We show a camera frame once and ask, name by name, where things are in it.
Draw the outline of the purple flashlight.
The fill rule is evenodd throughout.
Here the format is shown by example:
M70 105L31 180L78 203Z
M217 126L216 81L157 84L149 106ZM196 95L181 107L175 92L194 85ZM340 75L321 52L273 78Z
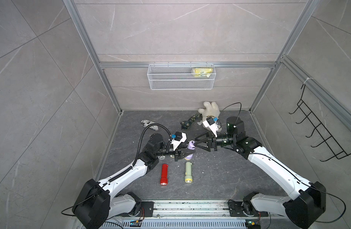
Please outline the purple flashlight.
M187 150L184 151L184 159L185 160L191 160L193 158L193 153L196 149L196 146L194 145L195 141L191 140L188 145L187 145Z

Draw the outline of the green flashlight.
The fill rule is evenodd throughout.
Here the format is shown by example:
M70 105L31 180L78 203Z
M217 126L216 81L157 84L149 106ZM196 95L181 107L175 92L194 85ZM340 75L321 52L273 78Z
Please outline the green flashlight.
M186 162L186 171L185 171L185 183L192 183L192 163Z

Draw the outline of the red flashlight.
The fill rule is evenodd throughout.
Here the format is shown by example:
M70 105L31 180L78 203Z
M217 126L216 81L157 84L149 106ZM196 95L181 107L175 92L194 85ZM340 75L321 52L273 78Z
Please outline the red flashlight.
M168 184L168 165L163 164L162 165L162 172L161 172L161 179L160 179L160 185L166 186Z

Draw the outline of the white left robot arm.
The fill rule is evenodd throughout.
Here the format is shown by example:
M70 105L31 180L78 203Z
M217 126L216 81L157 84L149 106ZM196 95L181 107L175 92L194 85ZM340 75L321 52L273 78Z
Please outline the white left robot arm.
M98 229L106 220L117 215L137 215L141 199L132 192L122 196L119 193L154 169L160 156L173 155L175 160L183 159L194 149L194 141L187 141L185 133L176 132L170 143L164 142L161 134L151 135L131 164L100 181L90 179L84 184L72 207L73 215L87 229Z

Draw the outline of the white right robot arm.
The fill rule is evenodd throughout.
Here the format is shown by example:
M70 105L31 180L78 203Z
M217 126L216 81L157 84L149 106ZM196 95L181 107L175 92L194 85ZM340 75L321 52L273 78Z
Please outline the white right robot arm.
M196 137L194 146L206 151L222 147L238 153L262 169L287 194L280 197L252 192L244 197L241 204L245 215L274 213L289 218L301 229L307 229L326 211L326 189L321 183L311 183L298 175L270 154L259 141L248 137L240 118L229 117L224 134L217 133L217 122L216 117L208 117L203 122L210 130Z

